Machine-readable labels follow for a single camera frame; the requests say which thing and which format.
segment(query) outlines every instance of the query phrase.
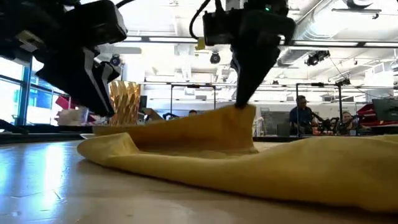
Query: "gold vase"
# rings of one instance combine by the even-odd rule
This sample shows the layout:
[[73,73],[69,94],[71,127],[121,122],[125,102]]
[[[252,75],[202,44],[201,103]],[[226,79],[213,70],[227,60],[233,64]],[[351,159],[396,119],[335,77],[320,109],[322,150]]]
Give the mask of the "gold vase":
[[137,124],[141,86],[134,82],[113,81],[109,84],[109,95],[115,112],[109,120],[109,125]]

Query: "man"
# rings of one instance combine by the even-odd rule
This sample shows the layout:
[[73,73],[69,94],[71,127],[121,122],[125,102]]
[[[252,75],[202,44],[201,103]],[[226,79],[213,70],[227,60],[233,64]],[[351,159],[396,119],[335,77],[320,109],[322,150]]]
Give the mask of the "man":
[[195,110],[190,110],[188,116],[196,116],[198,114]]
[[307,99],[305,96],[298,96],[296,99],[297,106],[290,111],[289,122],[290,122],[290,134],[296,135],[297,129],[301,134],[312,134],[312,110],[307,107]]

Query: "wooden table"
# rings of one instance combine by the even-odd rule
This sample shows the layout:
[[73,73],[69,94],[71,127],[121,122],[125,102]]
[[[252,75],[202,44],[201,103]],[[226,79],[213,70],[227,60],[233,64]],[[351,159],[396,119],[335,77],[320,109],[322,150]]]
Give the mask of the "wooden table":
[[0,148],[0,223],[398,223],[350,208],[259,200],[92,164],[79,142]]

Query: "yellow cloth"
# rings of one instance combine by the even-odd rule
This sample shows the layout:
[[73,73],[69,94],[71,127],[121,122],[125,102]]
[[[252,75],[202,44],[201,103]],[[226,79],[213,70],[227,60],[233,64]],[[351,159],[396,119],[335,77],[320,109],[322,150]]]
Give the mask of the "yellow cloth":
[[95,129],[78,152],[105,167],[262,198],[398,212],[398,136],[317,137],[253,148],[255,108]]

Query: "monitor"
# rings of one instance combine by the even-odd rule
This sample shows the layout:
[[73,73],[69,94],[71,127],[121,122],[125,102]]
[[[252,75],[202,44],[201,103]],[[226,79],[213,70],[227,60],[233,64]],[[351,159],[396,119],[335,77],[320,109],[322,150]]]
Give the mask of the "monitor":
[[374,111],[379,121],[398,121],[398,100],[373,99]]

